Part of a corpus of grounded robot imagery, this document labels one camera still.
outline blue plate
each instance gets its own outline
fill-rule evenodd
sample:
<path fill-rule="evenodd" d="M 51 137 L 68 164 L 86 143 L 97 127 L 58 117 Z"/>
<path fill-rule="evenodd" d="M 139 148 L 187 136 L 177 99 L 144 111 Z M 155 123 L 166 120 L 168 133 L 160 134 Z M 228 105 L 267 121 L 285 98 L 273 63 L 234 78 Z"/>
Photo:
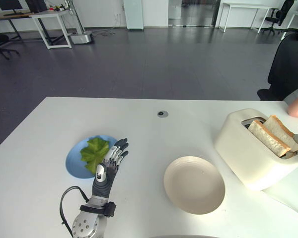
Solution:
<path fill-rule="evenodd" d="M 86 138 L 79 143 L 77 143 L 68 153 L 65 161 L 65 166 L 68 172 L 76 178 L 79 179 L 89 179 L 95 177 L 91 171 L 85 168 L 87 164 L 86 161 L 81 160 L 80 150 L 88 146 L 87 141 L 93 138 L 101 138 L 103 140 L 109 141 L 109 148 L 111 148 L 117 140 L 110 135 L 96 135 Z"/>

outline glass door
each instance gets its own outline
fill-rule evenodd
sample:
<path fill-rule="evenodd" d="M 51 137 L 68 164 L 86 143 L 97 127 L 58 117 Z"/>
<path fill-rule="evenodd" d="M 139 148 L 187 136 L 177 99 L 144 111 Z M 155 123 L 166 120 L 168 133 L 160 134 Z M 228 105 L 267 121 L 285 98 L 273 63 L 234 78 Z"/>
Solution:
<path fill-rule="evenodd" d="M 169 0 L 169 26 L 214 26 L 220 0 Z"/>

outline computer monitor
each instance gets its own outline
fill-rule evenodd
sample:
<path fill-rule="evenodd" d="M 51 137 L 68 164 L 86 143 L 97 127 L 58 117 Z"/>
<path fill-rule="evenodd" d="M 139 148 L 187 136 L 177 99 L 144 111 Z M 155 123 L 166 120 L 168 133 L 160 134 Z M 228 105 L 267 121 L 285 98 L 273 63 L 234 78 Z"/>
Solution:
<path fill-rule="evenodd" d="M 5 16 L 9 15 L 21 15 L 22 12 L 16 12 L 16 9 L 22 9 L 19 0 L 0 0 L 0 8 L 1 10 L 13 10 L 14 13 L 6 14 Z"/>

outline beige plate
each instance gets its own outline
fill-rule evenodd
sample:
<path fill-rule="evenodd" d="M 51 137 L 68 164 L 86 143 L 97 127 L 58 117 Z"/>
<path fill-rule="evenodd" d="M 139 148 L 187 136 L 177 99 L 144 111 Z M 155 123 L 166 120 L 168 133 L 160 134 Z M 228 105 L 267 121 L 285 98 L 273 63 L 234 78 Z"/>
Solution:
<path fill-rule="evenodd" d="M 192 214 L 214 211 L 225 195 L 224 181 L 217 168 L 199 157 L 185 156 L 173 161 L 163 182 L 171 202 Z"/>

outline machine base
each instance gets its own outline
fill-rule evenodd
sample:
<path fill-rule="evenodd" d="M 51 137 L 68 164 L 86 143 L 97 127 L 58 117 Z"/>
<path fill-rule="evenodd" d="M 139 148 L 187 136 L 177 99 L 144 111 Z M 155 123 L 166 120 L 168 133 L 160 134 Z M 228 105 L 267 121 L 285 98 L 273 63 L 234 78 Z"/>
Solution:
<path fill-rule="evenodd" d="M 91 31 L 86 31 L 83 34 L 72 34 L 70 38 L 73 44 L 88 44 L 94 41 L 94 37 Z"/>

